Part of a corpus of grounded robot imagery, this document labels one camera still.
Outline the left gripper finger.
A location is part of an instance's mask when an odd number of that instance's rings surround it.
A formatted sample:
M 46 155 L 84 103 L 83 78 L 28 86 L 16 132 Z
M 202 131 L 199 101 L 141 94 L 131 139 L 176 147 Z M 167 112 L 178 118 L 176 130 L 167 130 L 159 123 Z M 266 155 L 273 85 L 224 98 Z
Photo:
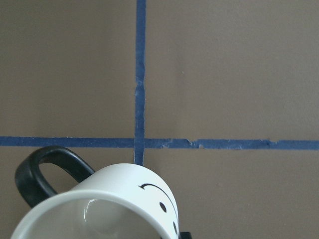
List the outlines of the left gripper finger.
M 192 235 L 190 232 L 180 232 L 179 238 L 180 239 L 192 239 Z

